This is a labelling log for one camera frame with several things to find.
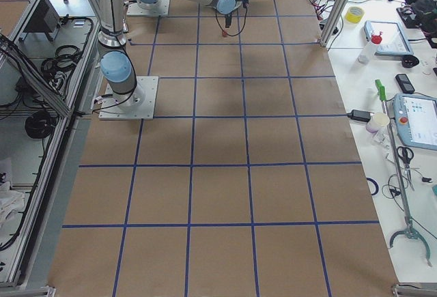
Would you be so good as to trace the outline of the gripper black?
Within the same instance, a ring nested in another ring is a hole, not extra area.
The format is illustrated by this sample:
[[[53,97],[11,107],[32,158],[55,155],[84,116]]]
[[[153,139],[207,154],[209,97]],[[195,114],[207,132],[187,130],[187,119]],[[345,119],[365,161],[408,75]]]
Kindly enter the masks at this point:
[[[249,0],[236,0],[236,6],[237,7],[244,7],[247,8],[249,5]],[[225,15],[225,28],[229,29],[231,27],[232,23],[232,15]]]

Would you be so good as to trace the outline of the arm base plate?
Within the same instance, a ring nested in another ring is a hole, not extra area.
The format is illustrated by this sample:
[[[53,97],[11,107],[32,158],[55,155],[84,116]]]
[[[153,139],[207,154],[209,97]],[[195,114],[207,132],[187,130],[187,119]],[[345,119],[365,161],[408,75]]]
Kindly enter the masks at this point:
[[[154,118],[156,95],[158,90],[157,76],[138,76],[137,87],[132,95],[115,94],[107,83],[105,93],[111,97],[102,101],[103,110],[99,111],[101,120],[137,120]]]
[[[127,9],[128,16],[159,17],[169,13],[170,0],[157,0],[156,3],[144,3],[138,0],[130,0]]]

